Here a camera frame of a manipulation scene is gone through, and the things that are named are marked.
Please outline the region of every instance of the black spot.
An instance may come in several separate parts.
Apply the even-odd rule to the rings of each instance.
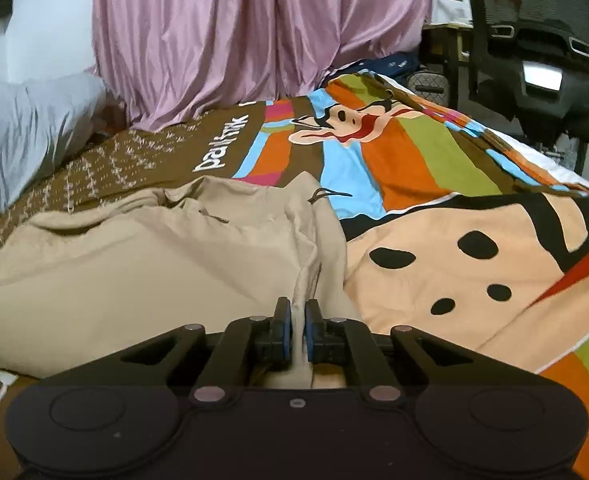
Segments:
[[[432,314],[435,316],[442,316],[443,314],[452,312],[455,306],[456,303],[452,298],[441,298],[440,300],[434,302],[430,312],[432,312]]]
[[[417,257],[407,251],[395,251],[394,249],[379,247],[370,251],[370,259],[384,269],[403,269],[403,267],[413,263]]]
[[[494,283],[487,288],[487,295],[495,301],[508,301],[512,297],[512,291],[507,285]]]
[[[481,231],[470,231],[459,238],[457,245],[465,254],[477,260],[489,260],[498,254],[495,241]]]

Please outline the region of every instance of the curtain fold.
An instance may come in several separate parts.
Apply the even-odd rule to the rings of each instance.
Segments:
[[[94,0],[99,75],[156,131],[305,94],[330,66],[412,50],[431,0]]]

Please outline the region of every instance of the screw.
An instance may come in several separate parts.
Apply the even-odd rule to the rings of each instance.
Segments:
[[[219,402],[225,397],[225,391],[218,386],[202,386],[194,392],[194,399],[201,402]]]
[[[401,397],[401,391],[394,386],[375,386],[370,390],[370,397],[379,402],[393,402]]]

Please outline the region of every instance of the office chair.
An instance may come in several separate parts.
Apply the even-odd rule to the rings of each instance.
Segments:
[[[470,0],[469,98],[519,119],[540,150],[562,133],[589,144],[589,0]],[[479,82],[479,72],[489,77]]]

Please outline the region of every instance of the gray fabric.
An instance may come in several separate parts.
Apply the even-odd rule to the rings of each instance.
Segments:
[[[0,82],[0,213],[85,145],[107,102],[105,84],[88,73]]]

